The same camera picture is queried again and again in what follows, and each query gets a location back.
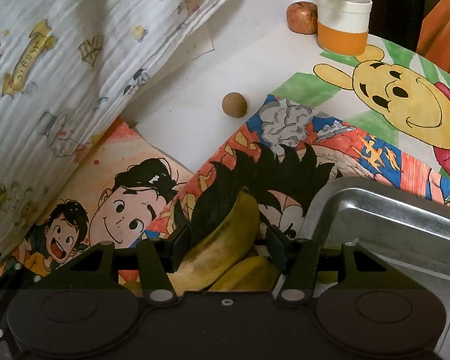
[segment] screw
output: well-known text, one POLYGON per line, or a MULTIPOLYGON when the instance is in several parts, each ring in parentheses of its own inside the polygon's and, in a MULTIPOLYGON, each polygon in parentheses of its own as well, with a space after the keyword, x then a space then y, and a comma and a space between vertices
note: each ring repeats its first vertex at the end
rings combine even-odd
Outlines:
POLYGON ((298 302, 305 298, 305 294, 299 289, 286 289, 282 292, 282 298, 289 302, 298 302))
POLYGON ((168 302, 173 298, 173 292, 167 289, 156 289, 150 293, 150 299, 154 302, 168 302))
POLYGON ((231 299, 222 299, 222 304, 224 306, 231 306, 233 304, 233 300, 231 300, 231 299))

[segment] yellow shirt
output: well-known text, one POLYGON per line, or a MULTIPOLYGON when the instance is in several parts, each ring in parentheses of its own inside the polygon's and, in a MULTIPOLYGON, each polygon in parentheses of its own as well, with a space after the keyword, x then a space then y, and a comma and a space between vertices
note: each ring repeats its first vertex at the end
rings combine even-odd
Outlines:
POLYGON ((35 252, 25 260, 23 266, 40 276, 47 276, 52 268, 45 266, 45 257, 39 252, 35 252))

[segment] pooh bear face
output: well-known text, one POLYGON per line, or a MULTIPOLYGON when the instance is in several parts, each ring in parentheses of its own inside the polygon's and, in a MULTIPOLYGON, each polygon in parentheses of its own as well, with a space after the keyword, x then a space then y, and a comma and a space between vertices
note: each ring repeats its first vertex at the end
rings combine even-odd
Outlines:
POLYGON ((449 103, 427 79, 398 64, 362 62, 354 71, 352 85, 361 101, 409 135, 442 125, 440 102, 449 103))
POLYGON ((356 56, 360 64, 352 76, 328 64, 318 64, 313 71, 330 84, 354 91, 398 130, 450 149, 449 99, 425 77, 383 58, 382 49, 367 45, 365 53, 356 56))

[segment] clay ball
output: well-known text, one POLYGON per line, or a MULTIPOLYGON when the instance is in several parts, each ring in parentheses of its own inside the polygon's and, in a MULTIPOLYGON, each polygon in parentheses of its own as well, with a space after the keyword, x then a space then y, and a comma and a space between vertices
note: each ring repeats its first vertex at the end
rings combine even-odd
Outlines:
POLYGON ((286 21, 293 32, 311 35, 317 32, 317 5, 300 1, 286 10, 286 21))
POLYGON ((228 116, 243 117, 247 113, 247 101, 240 93, 228 93, 223 98, 222 109, 228 116))

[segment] brown ball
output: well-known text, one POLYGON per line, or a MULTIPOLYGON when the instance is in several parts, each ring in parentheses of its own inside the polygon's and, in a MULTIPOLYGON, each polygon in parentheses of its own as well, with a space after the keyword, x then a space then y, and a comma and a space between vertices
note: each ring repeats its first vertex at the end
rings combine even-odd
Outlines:
POLYGON ((240 93, 228 93, 223 98, 222 109, 228 116, 243 117, 247 113, 247 101, 240 93))
POLYGON ((317 5, 300 1, 286 10, 286 21, 293 32, 311 35, 317 32, 317 5))

